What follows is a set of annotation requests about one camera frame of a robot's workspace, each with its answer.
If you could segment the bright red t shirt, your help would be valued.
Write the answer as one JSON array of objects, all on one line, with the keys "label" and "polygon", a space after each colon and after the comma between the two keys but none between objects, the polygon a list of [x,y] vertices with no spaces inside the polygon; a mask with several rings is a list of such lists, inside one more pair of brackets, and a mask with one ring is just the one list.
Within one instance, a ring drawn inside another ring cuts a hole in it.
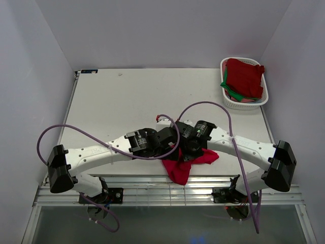
[{"label": "bright red t shirt", "polygon": [[190,175],[192,165],[212,164],[219,159],[219,155],[208,149],[203,149],[204,154],[196,159],[184,161],[181,151],[177,160],[162,160],[170,180],[178,185],[186,185]]}]

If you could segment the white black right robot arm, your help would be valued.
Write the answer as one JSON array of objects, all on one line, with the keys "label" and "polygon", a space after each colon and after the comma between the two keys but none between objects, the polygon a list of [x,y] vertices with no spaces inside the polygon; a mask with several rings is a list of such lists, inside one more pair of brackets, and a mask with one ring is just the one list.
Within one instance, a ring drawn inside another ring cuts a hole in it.
[{"label": "white black right robot arm", "polygon": [[283,140],[277,144],[262,143],[229,132],[215,124],[200,120],[194,126],[177,122],[180,149],[185,159],[202,156],[204,149],[240,156],[258,167],[250,173],[241,173],[230,180],[227,188],[213,189],[215,203],[239,204],[250,195],[257,201],[257,192],[266,188],[289,192],[297,160],[291,145]]}]

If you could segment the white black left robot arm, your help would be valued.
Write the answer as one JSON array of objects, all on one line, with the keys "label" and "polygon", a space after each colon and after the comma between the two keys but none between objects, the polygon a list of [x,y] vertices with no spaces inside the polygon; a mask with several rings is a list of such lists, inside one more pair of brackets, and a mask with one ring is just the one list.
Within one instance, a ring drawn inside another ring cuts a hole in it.
[{"label": "white black left robot arm", "polygon": [[140,129],[110,142],[77,149],[57,145],[48,160],[50,192],[53,194],[74,190],[91,197],[96,203],[108,197],[108,188],[100,177],[85,172],[95,167],[133,159],[164,159],[178,147],[177,129],[165,127],[160,131]]}]

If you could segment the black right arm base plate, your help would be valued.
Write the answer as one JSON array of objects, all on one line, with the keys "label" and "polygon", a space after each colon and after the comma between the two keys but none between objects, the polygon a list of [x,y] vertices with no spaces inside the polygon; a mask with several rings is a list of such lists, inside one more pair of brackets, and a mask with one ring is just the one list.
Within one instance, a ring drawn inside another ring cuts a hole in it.
[{"label": "black right arm base plate", "polygon": [[231,188],[213,187],[211,195],[213,196],[214,203],[248,203],[247,195],[244,195]]}]

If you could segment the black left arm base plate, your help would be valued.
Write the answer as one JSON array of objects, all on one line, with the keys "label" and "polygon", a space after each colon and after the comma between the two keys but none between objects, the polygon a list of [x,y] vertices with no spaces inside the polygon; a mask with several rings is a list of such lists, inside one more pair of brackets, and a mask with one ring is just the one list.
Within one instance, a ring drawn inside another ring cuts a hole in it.
[{"label": "black left arm base plate", "polygon": [[89,204],[89,202],[85,199],[86,197],[90,201],[97,204],[121,204],[123,202],[123,191],[124,188],[107,188],[99,191],[99,194],[93,197],[90,197],[89,195],[84,196],[84,193],[81,192],[83,196],[79,196],[78,203]]}]

